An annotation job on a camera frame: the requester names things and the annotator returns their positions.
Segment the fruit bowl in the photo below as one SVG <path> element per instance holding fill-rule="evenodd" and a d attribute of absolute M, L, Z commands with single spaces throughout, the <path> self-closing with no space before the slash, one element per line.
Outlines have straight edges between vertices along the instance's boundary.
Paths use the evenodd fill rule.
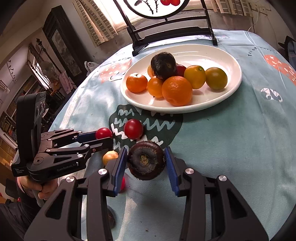
<path fill-rule="evenodd" d="M 147 68 L 153 56 L 160 52 L 171 53 L 175 57 L 176 62 L 185 67 L 200 65 L 205 70 L 211 67 L 222 69 L 228 77 L 227 86 L 222 90 L 214 91 L 205 83 L 200 89 L 193 90 L 192 100 L 188 105 L 180 107 L 169 104 L 163 98 L 154 98 L 147 90 L 141 93 L 130 92 L 126 87 L 127 77 L 132 73 L 140 73 L 150 80 Z M 238 89 L 241 81 L 241 67 L 229 53 L 213 46 L 185 44 L 158 50 L 137 61 L 124 75 L 120 85 L 120 91 L 129 103 L 141 109 L 158 113 L 189 113 L 209 108 L 227 99 Z"/>

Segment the human hand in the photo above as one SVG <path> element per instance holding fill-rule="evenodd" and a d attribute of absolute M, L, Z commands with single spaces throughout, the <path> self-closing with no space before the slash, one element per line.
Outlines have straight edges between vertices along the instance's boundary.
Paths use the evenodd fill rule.
<path fill-rule="evenodd" d="M 28 196 L 34 197 L 32 190 L 36 190 L 40 191 L 38 197 L 44 200 L 47 200 L 58 187 L 57 179 L 50 180 L 43 185 L 34 181 L 29 176 L 18 177 L 18 181 Z"/>

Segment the red fruit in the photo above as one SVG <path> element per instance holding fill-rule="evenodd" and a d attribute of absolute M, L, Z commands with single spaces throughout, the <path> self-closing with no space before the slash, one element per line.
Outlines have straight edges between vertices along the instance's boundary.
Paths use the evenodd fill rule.
<path fill-rule="evenodd" d="M 163 4 L 163 5 L 165 5 L 165 6 L 168 6 L 168 5 L 170 5 L 170 2 L 171 2 L 172 0 L 160 0 L 160 2 Z"/>
<path fill-rule="evenodd" d="M 122 192 L 125 188 L 126 188 L 126 179 L 123 177 L 122 178 L 120 192 Z"/>
<path fill-rule="evenodd" d="M 143 135 L 144 129 L 139 120 L 130 119 L 125 123 L 123 131 L 129 139 L 136 140 Z"/>
<path fill-rule="evenodd" d="M 178 76 L 182 76 L 184 77 L 184 72 L 186 70 L 186 67 L 181 65 L 181 64 L 177 64 L 177 72 L 178 72 Z"/>
<path fill-rule="evenodd" d="M 106 137 L 112 138 L 112 136 L 113 136 L 112 131 L 110 131 L 106 127 L 100 128 L 96 131 L 96 139 L 102 139 L 102 138 L 106 138 Z"/>
<path fill-rule="evenodd" d="M 178 6 L 181 1 L 180 0 L 170 0 L 171 4 L 174 5 L 174 6 Z"/>

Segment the table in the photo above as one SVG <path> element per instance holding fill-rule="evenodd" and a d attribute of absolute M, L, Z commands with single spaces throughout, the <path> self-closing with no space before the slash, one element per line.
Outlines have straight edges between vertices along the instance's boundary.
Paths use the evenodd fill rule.
<path fill-rule="evenodd" d="M 207 36 L 181 37 L 150 44 L 136 57 L 132 57 L 131 45 L 119 50 L 85 79 L 50 130 L 74 128 L 86 132 L 109 127 L 115 133 L 114 149 L 118 151 L 134 144 L 121 139 L 125 118 L 142 123 L 148 119 L 147 139 L 162 148 L 169 145 L 176 157 L 203 175 L 226 175 L 272 238 L 296 202 L 295 71 L 256 34 L 215 30 L 215 36 L 218 47 L 235 57 L 243 71 L 239 89 L 220 104 L 194 113 L 163 115 L 133 107 L 120 93 L 120 80 L 109 81 L 116 70 L 122 74 L 132 63 L 158 49 L 180 42 L 212 44 Z M 86 170 L 74 175 L 89 176 L 100 169 L 103 154 L 95 153 Z M 178 240 L 185 198 L 174 196 L 166 170 L 151 181 L 140 181 L 127 169 L 125 178 L 127 191 L 107 199 L 116 213 L 114 240 Z M 84 239 L 85 204 L 86 199 L 82 212 Z"/>

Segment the metal screw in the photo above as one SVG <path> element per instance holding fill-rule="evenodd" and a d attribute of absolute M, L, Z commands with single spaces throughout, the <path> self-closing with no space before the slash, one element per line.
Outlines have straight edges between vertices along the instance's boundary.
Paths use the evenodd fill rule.
<path fill-rule="evenodd" d="M 220 175 L 219 180 L 222 181 L 222 182 L 225 182 L 227 180 L 227 177 L 224 176 L 224 175 Z"/>
<path fill-rule="evenodd" d="M 105 168 L 102 168 L 99 170 L 100 175 L 105 175 L 107 173 L 107 170 Z"/>
<path fill-rule="evenodd" d="M 187 169 L 185 170 L 185 172 L 186 172 L 187 174 L 192 174 L 192 173 L 194 173 L 194 170 L 193 170 L 192 168 L 187 168 Z"/>
<path fill-rule="evenodd" d="M 73 182 L 74 180 L 75 180 L 75 177 L 73 177 L 73 176 L 69 176 L 69 177 L 66 178 L 66 181 L 67 181 L 68 183 L 71 183 L 71 182 Z"/>

